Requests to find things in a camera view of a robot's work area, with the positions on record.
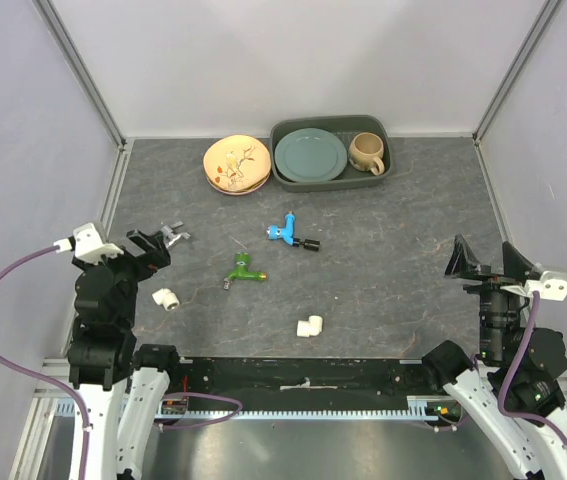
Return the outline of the green water faucet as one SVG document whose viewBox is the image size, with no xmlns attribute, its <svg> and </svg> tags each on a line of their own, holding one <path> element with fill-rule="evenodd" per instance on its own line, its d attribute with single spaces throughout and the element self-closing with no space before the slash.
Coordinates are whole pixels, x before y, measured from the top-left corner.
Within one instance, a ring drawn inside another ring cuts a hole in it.
<svg viewBox="0 0 567 480">
<path fill-rule="evenodd" d="M 249 266 L 251 257 L 247 252 L 239 252 L 234 257 L 234 268 L 226 275 L 223 280 L 223 289 L 229 290 L 235 280 L 247 280 L 263 282 L 267 279 L 267 274 L 262 271 L 251 271 Z"/>
</svg>

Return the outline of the white elbow fitting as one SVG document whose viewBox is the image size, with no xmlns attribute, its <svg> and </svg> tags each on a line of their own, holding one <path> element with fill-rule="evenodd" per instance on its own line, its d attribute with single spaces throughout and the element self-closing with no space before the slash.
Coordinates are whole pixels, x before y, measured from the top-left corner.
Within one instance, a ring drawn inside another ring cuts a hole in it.
<svg viewBox="0 0 567 480">
<path fill-rule="evenodd" d="M 311 315 L 307 320 L 297 322 L 296 334 L 301 338 L 318 336 L 323 330 L 323 318 L 319 315 Z"/>
</svg>

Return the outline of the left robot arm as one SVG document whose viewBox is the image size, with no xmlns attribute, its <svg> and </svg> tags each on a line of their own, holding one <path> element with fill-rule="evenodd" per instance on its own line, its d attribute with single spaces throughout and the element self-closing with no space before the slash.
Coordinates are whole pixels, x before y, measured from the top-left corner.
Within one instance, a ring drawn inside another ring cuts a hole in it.
<svg viewBox="0 0 567 480">
<path fill-rule="evenodd" d="M 109 242 L 97 224 L 73 232 L 75 282 L 67 352 L 75 402 L 72 479 L 139 479 L 154 418 L 165 393 L 182 382 L 170 345 L 136 344 L 140 282 L 171 263 L 161 231 L 127 233 L 134 255 Z"/>
</svg>

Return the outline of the white elbow fitting left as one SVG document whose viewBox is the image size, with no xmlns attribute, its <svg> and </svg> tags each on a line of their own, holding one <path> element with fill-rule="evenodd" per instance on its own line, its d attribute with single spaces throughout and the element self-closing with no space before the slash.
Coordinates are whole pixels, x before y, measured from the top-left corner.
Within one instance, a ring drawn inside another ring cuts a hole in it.
<svg viewBox="0 0 567 480">
<path fill-rule="evenodd" d="M 173 311 L 180 306 L 177 295 L 168 288 L 161 288 L 152 293 L 153 301 L 166 311 Z"/>
</svg>

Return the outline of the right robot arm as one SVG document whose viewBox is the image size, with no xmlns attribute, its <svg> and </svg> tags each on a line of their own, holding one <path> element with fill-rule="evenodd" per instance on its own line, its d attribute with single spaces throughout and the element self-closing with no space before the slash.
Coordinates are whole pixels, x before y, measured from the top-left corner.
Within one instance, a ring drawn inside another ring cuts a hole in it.
<svg viewBox="0 0 567 480">
<path fill-rule="evenodd" d="M 567 297 L 567 272 L 534 264 L 510 242 L 503 268 L 481 263 L 456 235 L 445 277 L 479 299 L 479 351 L 446 340 L 422 359 L 421 381 L 446 392 L 491 441 L 515 479 L 567 479 L 567 372 L 561 332 L 536 324 L 542 301 Z"/>
</svg>

